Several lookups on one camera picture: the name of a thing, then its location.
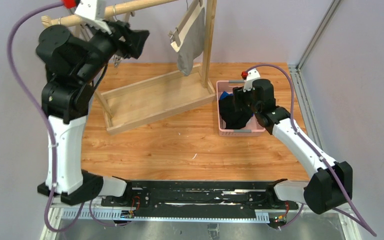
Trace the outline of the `black underwear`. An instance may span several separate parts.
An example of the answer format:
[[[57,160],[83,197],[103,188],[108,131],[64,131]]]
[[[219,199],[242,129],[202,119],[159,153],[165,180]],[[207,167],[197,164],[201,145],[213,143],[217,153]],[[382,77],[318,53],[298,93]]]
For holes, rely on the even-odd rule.
[[[225,122],[224,128],[228,130],[240,130],[245,128],[254,115],[252,111],[236,111],[234,106],[234,97],[231,100],[219,101],[218,106],[219,115]]]

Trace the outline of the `wooden hanger with grey underwear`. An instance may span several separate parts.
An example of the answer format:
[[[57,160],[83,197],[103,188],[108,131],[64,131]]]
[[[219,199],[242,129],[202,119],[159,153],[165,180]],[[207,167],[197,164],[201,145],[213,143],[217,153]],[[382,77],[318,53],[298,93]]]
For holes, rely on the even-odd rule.
[[[193,0],[188,6],[185,14],[183,15],[180,23],[173,31],[169,31],[168,36],[170,39],[170,46],[178,53],[187,39],[187,35],[191,30],[198,28],[205,28],[206,6],[203,0]]]

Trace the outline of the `grey underwear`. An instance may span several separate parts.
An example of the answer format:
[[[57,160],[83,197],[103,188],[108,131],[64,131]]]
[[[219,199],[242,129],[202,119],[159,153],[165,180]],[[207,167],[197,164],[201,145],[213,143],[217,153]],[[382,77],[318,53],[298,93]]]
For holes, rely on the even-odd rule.
[[[201,7],[194,11],[196,18],[190,24],[184,35],[184,40],[177,54],[177,68],[184,76],[189,76],[194,66],[194,60],[204,51],[206,10]]]

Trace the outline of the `blue white underwear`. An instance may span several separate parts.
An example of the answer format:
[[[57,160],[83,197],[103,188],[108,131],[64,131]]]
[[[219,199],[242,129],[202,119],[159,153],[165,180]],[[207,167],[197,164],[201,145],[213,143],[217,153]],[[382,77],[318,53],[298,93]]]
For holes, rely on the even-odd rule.
[[[221,102],[221,101],[224,101],[224,100],[226,100],[226,101],[228,101],[228,100],[231,100],[232,98],[233,98],[233,93],[228,93],[228,92],[226,92],[226,91],[223,91],[222,93],[221,93],[221,95],[220,95],[220,97],[219,97],[219,101]]]

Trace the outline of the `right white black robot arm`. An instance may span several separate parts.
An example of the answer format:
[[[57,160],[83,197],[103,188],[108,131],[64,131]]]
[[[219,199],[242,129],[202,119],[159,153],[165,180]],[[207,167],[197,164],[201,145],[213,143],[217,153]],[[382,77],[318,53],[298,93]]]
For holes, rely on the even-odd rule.
[[[283,143],[304,167],[310,180],[280,179],[268,191],[274,202],[306,204],[314,213],[323,214],[352,200],[353,169],[324,153],[299,128],[291,113],[276,104],[274,86],[268,79],[256,79],[252,86],[233,88],[237,109],[252,112],[257,123]]]

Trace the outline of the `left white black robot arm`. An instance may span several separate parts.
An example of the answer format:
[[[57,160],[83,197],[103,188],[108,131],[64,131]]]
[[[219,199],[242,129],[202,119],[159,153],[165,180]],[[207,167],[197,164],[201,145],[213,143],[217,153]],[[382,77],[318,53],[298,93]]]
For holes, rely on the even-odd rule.
[[[74,36],[64,25],[47,27],[39,36],[37,56],[44,62],[47,83],[41,108],[50,125],[48,174],[39,194],[59,196],[74,206],[110,196],[125,204],[133,199],[130,180],[91,173],[81,167],[82,139],[95,88],[92,82],[114,55],[139,58],[150,32],[114,21],[109,32],[95,30],[90,40]]]

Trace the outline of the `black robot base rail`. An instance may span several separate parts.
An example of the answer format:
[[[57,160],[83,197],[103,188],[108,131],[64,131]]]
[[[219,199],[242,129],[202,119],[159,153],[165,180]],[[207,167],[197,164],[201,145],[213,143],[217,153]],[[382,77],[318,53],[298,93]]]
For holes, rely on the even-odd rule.
[[[296,201],[277,200],[269,181],[134,180],[130,199],[101,196],[80,217],[122,221],[269,223],[297,212]]]

